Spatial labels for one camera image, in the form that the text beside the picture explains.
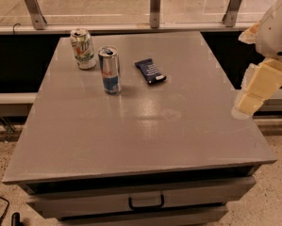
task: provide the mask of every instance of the gray drawer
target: gray drawer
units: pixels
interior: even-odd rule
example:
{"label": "gray drawer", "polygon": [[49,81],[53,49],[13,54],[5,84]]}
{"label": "gray drawer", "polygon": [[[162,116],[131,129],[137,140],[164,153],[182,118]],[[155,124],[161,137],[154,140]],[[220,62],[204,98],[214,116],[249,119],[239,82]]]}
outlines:
{"label": "gray drawer", "polygon": [[181,208],[151,213],[122,214],[102,217],[76,218],[60,221],[60,226],[187,226],[220,220],[226,206]]}
{"label": "gray drawer", "polygon": [[254,184],[253,177],[243,177],[121,187],[30,196],[27,203],[44,218],[100,215],[236,201]]}

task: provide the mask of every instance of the table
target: table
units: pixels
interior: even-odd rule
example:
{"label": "table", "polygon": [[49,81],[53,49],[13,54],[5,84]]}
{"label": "table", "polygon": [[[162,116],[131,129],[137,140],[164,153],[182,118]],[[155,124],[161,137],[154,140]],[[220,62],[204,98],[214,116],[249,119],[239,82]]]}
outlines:
{"label": "table", "polygon": [[[104,92],[98,66],[75,64],[59,41],[3,178],[60,225],[195,225],[275,161],[253,120],[231,116],[229,80],[199,32],[94,36],[118,48],[123,90]],[[145,83],[151,57],[167,80]]]}

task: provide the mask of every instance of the gray tabletop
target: gray tabletop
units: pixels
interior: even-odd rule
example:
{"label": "gray tabletop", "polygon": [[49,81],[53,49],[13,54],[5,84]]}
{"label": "gray tabletop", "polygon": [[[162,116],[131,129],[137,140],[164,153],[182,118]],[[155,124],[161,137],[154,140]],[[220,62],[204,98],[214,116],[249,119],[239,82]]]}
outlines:
{"label": "gray tabletop", "polygon": [[[231,116],[235,91],[199,32],[92,37],[118,48],[123,80],[107,95],[98,66],[81,71],[59,41],[5,183],[272,163],[253,120]],[[168,76],[149,86],[134,62]]]}

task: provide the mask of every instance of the can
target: can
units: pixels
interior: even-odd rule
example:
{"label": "can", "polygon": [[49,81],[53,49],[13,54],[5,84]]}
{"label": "can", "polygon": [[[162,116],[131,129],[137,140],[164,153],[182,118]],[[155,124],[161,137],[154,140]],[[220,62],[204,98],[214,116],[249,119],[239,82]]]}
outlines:
{"label": "can", "polygon": [[108,94],[119,94],[122,90],[120,60],[114,46],[104,46],[98,52],[104,90]]}
{"label": "can", "polygon": [[77,28],[71,32],[70,39],[78,68],[93,68],[96,62],[90,32],[86,28]]}

